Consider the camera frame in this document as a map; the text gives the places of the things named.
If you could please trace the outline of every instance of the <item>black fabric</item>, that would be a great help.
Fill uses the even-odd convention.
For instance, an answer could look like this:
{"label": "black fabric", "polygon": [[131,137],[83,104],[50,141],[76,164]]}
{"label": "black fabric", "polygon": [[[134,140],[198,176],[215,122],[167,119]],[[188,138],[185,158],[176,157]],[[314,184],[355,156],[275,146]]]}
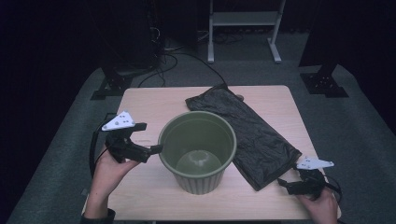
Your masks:
{"label": "black fabric", "polygon": [[302,155],[225,84],[186,99],[191,111],[207,111],[233,127],[237,150],[233,163],[255,190],[287,172]]}
{"label": "black fabric", "polygon": [[107,217],[104,218],[89,219],[82,215],[79,224],[111,224],[113,223],[114,217],[116,216],[116,212],[109,208],[107,211]]}

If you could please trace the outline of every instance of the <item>hand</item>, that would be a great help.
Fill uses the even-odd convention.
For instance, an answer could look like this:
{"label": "hand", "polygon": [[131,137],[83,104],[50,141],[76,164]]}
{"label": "hand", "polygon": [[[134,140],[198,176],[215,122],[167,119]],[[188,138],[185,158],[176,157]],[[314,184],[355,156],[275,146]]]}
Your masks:
{"label": "hand", "polygon": [[330,189],[325,188],[315,201],[306,198],[304,195],[296,195],[296,197],[308,210],[316,224],[337,223],[338,203]]}
{"label": "hand", "polygon": [[108,196],[113,192],[125,175],[139,163],[138,161],[118,163],[108,150],[106,150],[96,163],[91,192],[87,200],[84,217],[106,217]]}

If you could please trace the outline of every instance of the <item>wooden table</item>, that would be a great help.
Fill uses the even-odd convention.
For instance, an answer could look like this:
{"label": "wooden table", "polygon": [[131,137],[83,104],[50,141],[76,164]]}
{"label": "wooden table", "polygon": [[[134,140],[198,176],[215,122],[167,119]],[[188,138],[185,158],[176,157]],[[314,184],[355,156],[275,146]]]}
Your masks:
{"label": "wooden table", "polygon": [[[317,158],[296,104],[285,86],[229,87],[245,97],[245,102],[282,134],[303,156]],[[189,111],[185,99],[209,87],[129,89],[124,93],[119,113],[127,110],[135,122],[146,122],[143,132],[133,133],[141,146],[158,144],[163,126],[173,117]],[[289,170],[281,178],[298,181]],[[205,195],[184,191],[172,173],[151,156],[135,167],[109,198],[116,220],[285,220],[309,219],[303,206],[276,181],[255,191],[231,164],[219,186]]]}

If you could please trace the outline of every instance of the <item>white stand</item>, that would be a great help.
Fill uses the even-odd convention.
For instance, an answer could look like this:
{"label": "white stand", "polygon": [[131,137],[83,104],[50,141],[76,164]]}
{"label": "white stand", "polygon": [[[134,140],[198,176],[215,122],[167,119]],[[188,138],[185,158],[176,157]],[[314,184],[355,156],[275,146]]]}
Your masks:
{"label": "white stand", "polygon": [[274,25],[274,31],[271,38],[268,38],[268,44],[273,54],[275,63],[281,63],[279,52],[277,51],[275,41],[279,30],[280,21],[282,20],[283,8],[286,0],[281,0],[278,11],[261,11],[261,12],[213,12],[213,0],[210,0],[209,11],[209,43],[207,45],[207,61],[215,61],[213,48],[213,27],[215,26],[249,26],[249,25]]}

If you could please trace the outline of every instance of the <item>bucket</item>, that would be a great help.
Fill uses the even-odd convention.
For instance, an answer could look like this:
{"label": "bucket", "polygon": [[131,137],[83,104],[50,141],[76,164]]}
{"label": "bucket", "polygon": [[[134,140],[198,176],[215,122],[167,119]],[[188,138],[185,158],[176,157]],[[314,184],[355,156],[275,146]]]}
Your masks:
{"label": "bucket", "polygon": [[160,159],[188,193],[206,194],[220,183],[233,161],[236,137],[222,117],[192,111],[171,119],[160,133]]}

